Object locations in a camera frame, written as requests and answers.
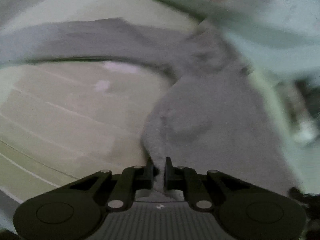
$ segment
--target ribbed gray panel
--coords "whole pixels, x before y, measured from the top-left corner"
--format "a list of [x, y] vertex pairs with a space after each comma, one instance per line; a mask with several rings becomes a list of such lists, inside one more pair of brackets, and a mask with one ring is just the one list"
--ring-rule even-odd
[[107, 216], [87, 240], [235, 240], [208, 213], [186, 202], [135, 202], [130, 210]]

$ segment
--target gray cloth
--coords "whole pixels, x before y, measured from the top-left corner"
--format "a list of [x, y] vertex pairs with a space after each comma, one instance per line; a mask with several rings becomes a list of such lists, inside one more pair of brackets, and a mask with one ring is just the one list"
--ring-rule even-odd
[[175, 78], [142, 134], [160, 169], [152, 200], [165, 199], [159, 192], [166, 157], [175, 166], [202, 174], [219, 170], [283, 195], [297, 185], [262, 99], [247, 83], [235, 50], [212, 25], [202, 23], [182, 35], [106, 19], [44, 24], [0, 37], [3, 63], [74, 58], [137, 62]]

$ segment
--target beige surface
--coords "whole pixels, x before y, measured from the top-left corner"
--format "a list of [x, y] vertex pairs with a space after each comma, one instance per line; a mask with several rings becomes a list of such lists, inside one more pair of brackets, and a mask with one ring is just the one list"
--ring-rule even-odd
[[[1, 32], [114, 17], [182, 32], [197, 24], [152, 0], [45, 0]], [[0, 186], [24, 201], [101, 169], [143, 165], [144, 120], [170, 85], [139, 66], [111, 62], [0, 69]]]

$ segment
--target round joint cover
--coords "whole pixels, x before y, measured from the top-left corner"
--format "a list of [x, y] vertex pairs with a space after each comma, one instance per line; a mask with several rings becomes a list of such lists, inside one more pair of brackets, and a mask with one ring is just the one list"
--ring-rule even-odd
[[299, 239], [305, 224], [303, 208], [275, 193], [240, 193], [219, 208], [227, 232], [245, 240]]
[[90, 235], [100, 219], [99, 206], [85, 193], [47, 193], [21, 204], [13, 224], [26, 240], [64, 240]]

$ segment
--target gray fabric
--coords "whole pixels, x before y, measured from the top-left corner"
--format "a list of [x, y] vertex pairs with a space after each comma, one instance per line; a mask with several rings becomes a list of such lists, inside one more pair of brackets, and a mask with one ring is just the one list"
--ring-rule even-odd
[[[239, 56], [212, 25], [182, 35], [107, 19], [44, 24], [0, 37], [3, 63], [64, 58], [138, 62], [176, 79], [142, 134], [160, 169], [157, 192], [163, 192], [166, 157], [175, 166], [202, 174], [216, 169], [283, 195], [297, 185]], [[152, 200], [163, 201], [157, 192]]]

